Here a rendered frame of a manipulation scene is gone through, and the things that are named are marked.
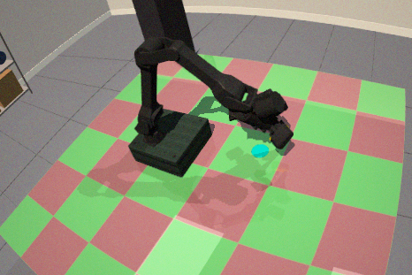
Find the cyan circle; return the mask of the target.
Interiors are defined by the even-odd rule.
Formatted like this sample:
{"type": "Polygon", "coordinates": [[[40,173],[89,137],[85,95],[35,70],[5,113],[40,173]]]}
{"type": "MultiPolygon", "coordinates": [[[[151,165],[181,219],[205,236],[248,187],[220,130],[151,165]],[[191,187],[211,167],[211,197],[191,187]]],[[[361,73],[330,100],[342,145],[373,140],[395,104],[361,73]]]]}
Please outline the cyan circle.
{"type": "Polygon", "coordinates": [[[252,148],[251,152],[254,157],[265,157],[269,153],[269,148],[266,145],[257,144],[252,148]]]}

